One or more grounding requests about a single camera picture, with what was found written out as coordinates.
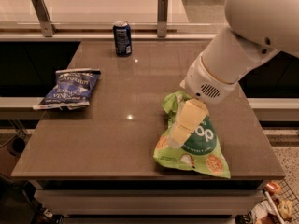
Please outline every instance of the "glass railing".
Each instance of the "glass railing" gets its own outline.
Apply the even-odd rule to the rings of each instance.
[[[43,1],[56,37],[105,37],[115,21],[128,21],[135,36],[147,38],[157,31],[158,0]],[[226,24],[224,3],[225,0],[168,0],[168,37],[216,34]],[[0,0],[0,29],[2,36],[36,35],[41,29],[40,19],[32,0]]]

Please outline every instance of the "can lid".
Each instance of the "can lid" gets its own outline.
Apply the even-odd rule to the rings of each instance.
[[[117,27],[124,27],[128,25],[128,21],[116,21],[114,25]]]

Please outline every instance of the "tabletop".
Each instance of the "tabletop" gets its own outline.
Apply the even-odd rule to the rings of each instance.
[[[163,98],[183,91],[180,81],[208,44],[202,41],[133,41],[118,57],[113,41],[84,41],[69,68],[102,74],[91,104],[78,111],[45,111],[12,176],[18,179],[204,179],[167,169],[153,151],[167,129]],[[239,86],[207,106],[232,179],[281,179],[284,173]]]

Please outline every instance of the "metal post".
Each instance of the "metal post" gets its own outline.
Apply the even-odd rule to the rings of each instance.
[[[157,36],[167,36],[168,0],[158,0]]]
[[[55,28],[51,24],[49,13],[47,11],[44,0],[31,0],[38,17],[41,32],[45,37],[52,37],[55,33]]]

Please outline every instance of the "green chip bag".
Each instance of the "green chip bag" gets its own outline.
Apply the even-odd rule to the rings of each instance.
[[[170,136],[172,128],[178,123],[179,110],[189,100],[191,97],[183,91],[171,93],[164,98],[162,107],[168,114],[168,129],[161,135],[153,158],[163,167],[230,178],[229,167],[208,113],[200,123],[195,124],[195,130],[183,144],[176,148],[171,145]]]

